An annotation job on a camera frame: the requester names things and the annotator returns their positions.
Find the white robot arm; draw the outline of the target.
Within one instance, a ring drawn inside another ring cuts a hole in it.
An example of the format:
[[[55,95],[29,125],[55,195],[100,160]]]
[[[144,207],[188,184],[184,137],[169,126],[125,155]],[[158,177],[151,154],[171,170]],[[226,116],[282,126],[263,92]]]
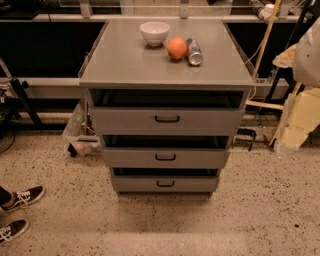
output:
[[[274,150],[290,154],[299,149],[310,132],[320,124],[320,18],[318,18],[296,44],[293,78],[305,86],[298,95],[290,93],[284,104]]]

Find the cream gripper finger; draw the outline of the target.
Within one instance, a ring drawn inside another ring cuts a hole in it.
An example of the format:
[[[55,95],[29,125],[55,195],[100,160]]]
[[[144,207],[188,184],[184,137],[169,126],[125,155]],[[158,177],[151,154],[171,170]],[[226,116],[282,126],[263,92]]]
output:
[[[285,102],[274,150],[290,154],[320,125],[320,88],[308,88],[298,95],[290,94]]]

